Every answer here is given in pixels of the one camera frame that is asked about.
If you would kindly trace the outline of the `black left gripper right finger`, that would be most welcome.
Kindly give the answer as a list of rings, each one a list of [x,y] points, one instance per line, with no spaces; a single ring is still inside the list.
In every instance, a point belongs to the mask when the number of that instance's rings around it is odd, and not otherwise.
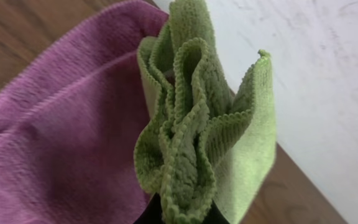
[[[217,207],[215,202],[213,202],[211,205],[211,209],[209,210],[202,224],[229,224],[229,222],[219,211],[219,208]]]

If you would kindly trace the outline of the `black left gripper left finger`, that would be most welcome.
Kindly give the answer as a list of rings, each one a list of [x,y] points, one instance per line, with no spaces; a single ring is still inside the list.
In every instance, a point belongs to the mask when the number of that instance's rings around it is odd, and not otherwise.
[[[134,224],[163,224],[159,194],[154,194],[148,206]]]

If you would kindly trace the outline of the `green microfiber cloth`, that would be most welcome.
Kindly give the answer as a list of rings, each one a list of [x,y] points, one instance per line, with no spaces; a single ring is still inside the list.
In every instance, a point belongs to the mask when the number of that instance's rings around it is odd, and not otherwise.
[[[239,223],[275,160],[270,54],[259,51],[233,93],[206,3],[181,0],[137,61],[154,106],[134,151],[141,188],[160,196],[165,223],[201,223],[213,207]]]

